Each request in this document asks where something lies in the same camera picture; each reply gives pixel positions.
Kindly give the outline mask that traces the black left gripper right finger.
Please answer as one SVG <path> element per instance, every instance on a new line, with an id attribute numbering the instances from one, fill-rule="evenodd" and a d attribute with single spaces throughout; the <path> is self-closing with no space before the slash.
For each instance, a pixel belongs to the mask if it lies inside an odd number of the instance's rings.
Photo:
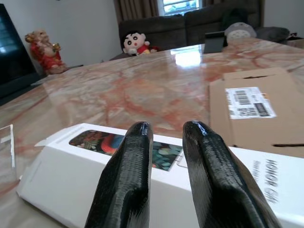
<path id="1" fill-rule="evenodd" d="M 200 228 L 282 228 L 248 168 L 219 134 L 188 121 L 182 142 Z"/>

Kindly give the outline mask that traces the brown curtain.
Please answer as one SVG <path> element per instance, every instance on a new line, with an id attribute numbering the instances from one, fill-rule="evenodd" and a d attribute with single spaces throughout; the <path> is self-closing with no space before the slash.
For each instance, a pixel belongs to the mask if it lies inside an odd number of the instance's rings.
<path id="1" fill-rule="evenodd" d="M 113 0 L 118 23 L 159 16 L 157 0 Z"/>

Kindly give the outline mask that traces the white phone box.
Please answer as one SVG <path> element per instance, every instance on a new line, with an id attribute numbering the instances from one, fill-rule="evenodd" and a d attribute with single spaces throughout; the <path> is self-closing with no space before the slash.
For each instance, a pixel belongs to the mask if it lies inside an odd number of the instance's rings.
<path id="1" fill-rule="evenodd" d="M 68 228 L 84 228 L 100 175 L 110 160 L 93 143 L 73 139 L 109 137 L 105 151 L 116 149 L 123 129 L 77 124 L 38 143 L 41 153 L 27 168 L 18 195 Z M 155 135 L 150 228 L 199 228 L 182 140 Z M 304 228 L 304 158 L 240 148 L 231 151 L 249 169 L 283 228 Z"/>

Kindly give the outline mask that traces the red gold deity figurine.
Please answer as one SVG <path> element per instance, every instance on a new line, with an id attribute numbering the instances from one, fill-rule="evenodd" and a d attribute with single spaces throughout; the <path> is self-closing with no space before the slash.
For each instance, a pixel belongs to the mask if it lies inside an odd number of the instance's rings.
<path id="1" fill-rule="evenodd" d="M 58 43 L 52 44 L 44 30 L 35 30 L 25 35 L 33 58 L 39 62 L 46 75 L 60 74 L 68 70 L 62 61 Z"/>

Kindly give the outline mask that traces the grey cushion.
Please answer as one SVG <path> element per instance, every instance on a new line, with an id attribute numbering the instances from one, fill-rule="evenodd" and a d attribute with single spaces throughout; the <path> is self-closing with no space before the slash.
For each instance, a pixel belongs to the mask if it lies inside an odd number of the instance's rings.
<path id="1" fill-rule="evenodd" d="M 260 27 L 256 28 L 256 37 L 275 43 L 285 43 L 290 31 L 281 27 Z"/>

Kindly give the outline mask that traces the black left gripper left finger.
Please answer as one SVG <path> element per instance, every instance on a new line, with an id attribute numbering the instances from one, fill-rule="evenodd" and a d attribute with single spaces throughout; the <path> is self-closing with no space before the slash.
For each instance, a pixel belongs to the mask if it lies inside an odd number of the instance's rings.
<path id="1" fill-rule="evenodd" d="M 103 169 L 85 228 L 149 228 L 153 132 L 136 122 Z"/>

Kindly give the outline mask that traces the clear plastic packaging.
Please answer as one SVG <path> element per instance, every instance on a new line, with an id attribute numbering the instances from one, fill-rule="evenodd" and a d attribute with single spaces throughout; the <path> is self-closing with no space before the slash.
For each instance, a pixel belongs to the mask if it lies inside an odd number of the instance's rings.
<path id="1" fill-rule="evenodd" d="M 13 124 L 0 127 L 0 165 L 15 168 Z"/>

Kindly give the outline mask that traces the brown cardboard box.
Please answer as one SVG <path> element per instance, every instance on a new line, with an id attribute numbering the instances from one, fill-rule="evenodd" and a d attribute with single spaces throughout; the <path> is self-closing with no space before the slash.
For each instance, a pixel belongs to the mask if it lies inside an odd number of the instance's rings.
<path id="1" fill-rule="evenodd" d="M 304 49 L 304 38 L 291 36 L 287 39 L 287 45 Z"/>

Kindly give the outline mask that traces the black television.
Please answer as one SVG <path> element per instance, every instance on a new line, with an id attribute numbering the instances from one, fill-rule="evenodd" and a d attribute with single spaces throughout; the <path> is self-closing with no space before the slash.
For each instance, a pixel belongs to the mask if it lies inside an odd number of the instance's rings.
<path id="1" fill-rule="evenodd" d="M 39 79 L 4 4 L 0 3 L 0 101 Z"/>

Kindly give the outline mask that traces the cartoon boy plush doll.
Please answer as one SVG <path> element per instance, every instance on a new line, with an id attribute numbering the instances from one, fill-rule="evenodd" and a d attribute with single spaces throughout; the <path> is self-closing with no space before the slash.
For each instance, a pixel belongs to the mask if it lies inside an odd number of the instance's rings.
<path id="1" fill-rule="evenodd" d="M 151 46 L 146 35 L 138 31 L 130 31 L 121 39 L 122 51 L 129 56 L 139 56 L 158 52 L 159 49 Z"/>

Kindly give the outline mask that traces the flat cardboard box with label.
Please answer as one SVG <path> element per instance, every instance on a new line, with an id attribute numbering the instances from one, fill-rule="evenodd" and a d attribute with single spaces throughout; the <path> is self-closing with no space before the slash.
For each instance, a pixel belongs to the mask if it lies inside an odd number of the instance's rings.
<path id="1" fill-rule="evenodd" d="M 304 95 L 286 70 L 226 73 L 209 93 L 210 126 L 229 146 L 304 151 Z"/>

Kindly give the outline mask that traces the window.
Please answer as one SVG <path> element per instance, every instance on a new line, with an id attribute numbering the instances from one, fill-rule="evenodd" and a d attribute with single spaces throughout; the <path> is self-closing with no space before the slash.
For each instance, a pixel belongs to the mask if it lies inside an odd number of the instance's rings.
<path id="1" fill-rule="evenodd" d="M 171 16 L 184 15 L 187 12 L 199 10 L 203 7 L 202 0 L 158 0 L 159 14 Z"/>

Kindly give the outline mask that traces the black flat box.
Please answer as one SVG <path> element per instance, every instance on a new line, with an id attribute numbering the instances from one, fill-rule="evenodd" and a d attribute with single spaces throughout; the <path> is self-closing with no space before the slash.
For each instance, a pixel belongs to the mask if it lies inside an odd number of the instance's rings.
<path id="1" fill-rule="evenodd" d="M 228 46 L 227 36 L 224 31 L 205 34 L 204 53 L 219 53 Z"/>

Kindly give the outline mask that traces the dark brown sofa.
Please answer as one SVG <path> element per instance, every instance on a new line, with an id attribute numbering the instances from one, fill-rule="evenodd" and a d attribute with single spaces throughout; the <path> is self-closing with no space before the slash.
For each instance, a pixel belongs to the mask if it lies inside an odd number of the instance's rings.
<path id="1" fill-rule="evenodd" d="M 160 50 L 181 48 L 205 43 L 205 34 L 224 31 L 224 20 L 234 9 L 247 14 L 247 23 L 261 26 L 261 0 L 223 0 L 202 9 L 173 16 L 132 19 L 119 24 L 121 46 L 129 32 L 146 35 L 151 46 Z"/>

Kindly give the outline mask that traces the grey round plush toy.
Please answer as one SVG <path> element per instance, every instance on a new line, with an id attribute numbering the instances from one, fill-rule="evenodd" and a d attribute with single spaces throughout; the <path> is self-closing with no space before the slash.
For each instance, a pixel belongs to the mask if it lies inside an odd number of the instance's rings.
<path id="1" fill-rule="evenodd" d="M 237 22 L 230 25 L 225 31 L 227 39 L 239 39 L 239 38 L 256 38 L 257 33 L 253 27 L 244 22 Z"/>

